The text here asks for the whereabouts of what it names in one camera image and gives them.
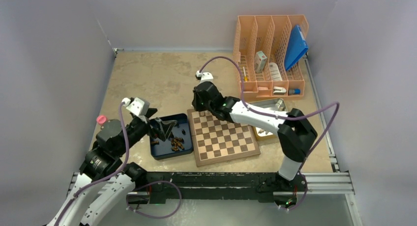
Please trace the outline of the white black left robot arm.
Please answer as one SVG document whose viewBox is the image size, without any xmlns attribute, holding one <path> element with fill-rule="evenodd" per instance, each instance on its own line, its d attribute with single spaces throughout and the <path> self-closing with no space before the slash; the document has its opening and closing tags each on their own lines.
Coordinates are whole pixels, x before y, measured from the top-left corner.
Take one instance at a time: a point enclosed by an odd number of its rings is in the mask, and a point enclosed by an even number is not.
<svg viewBox="0 0 417 226">
<path fill-rule="evenodd" d="M 118 119 L 97 118 L 101 130 L 64 204 L 48 223 L 50 226 L 95 226 L 129 192 L 170 183 L 152 179 L 144 168 L 129 163 L 128 156 L 130 148 L 146 135 L 165 141 L 177 121 L 152 119 L 157 109 L 149 108 L 144 114 L 133 113 L 132 121 L 125 124 L 121 109 Z"/>
</svg>

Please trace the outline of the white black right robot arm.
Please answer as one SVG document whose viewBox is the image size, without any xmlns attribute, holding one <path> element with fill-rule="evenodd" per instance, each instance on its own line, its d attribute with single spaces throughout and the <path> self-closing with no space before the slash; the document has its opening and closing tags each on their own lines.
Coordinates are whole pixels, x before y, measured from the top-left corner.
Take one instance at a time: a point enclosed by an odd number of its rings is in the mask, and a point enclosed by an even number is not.
<svg viewBox="0 0 417 226">
<path fill-rule="evenodd" d="M 294 186 L 295 176 L 318 136 L 301 110 L 286 113 L 256 107 L 242 99 L 223 96 L 212 82 L 198 84 L 193 94 L 192 106 L 197 112 L 210 112 L 218 120 L 247 124 L 276 135 L 284 153 L 276 184 L 282 190 Z"/>
</svg>

